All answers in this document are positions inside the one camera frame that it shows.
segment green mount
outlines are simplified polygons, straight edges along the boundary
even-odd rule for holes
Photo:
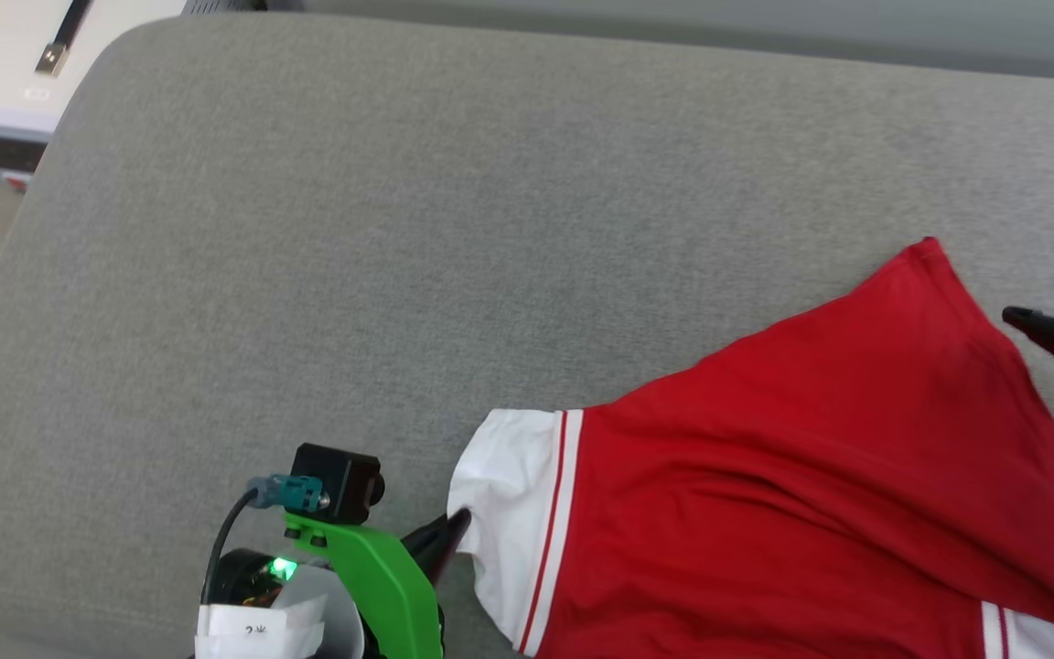
[[[388,659],[442,659],[438,597],[396,536],[285,512],[297,549],[327,559]],[[323,538],[327,546],[311,544]]]

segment cable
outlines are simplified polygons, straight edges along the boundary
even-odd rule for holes
[[[76,38],[76,33],[80,32],[80,25],[83,24],[91,4],[92,0],[72,0],[71,7],[67,7],[67,13],[63,16],[63,22],[59,24],[59,32],[55,33],[55,43],[67,50],[72,49],[72,40]]]
[[[214,594],[214,573],[218,571],[218,560],[222,556],[222,545],[226,545],[226,536],[231,535],[231,526],[234,526],[234,520],[237,520],[238,513],[242,512],[242,509],[247,507],[254,498],[259,496],[259,488],[250,488],[241,498],[239,498],[238,503],[234,504],[234,508],[226,515],[226,521],[222,522],[221,528],[218,529],[218,537],[214,538],[213,549],[210,549],[210,564],[206,566],[206,581],[201,583],[201,605],[208,606],[210,600]]]

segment white paper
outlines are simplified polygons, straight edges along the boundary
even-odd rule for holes
[[[197,610],[197,659],[307,659],[323,643],[328,596],[282,608],[214,604]]]
[[[194,637],[197,659],[307,659],[323,642],[323,622],[272,634]]]
[[[327,598],[323,608],[321,654],[329,659],[363,658],[364,624],[360,614],[335,573],[313,565],[298,566],[284,586],[284,593],[275,598],[274,605],[290,608],[298,601],[310,601],[319,594]]]

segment fabric upholstery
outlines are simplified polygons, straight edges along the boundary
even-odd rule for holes
[[[187,656],[213,534],[298,443],[444,510],[493,408],[581,408],[926,234],[1054,311],[1054,80],[344,17],[100,56],[0,257],[0,629]],[[1019,336],[1054,412],[1054,362]],[[230,546],[279,550],[277,513]],[[468,560],[451,656],[511,656]]]

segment red jersey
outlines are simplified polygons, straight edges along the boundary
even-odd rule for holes
[[[544,659],[1054,659],[1054,421],[925,239],[612,404],[495,410],[451,482]]]

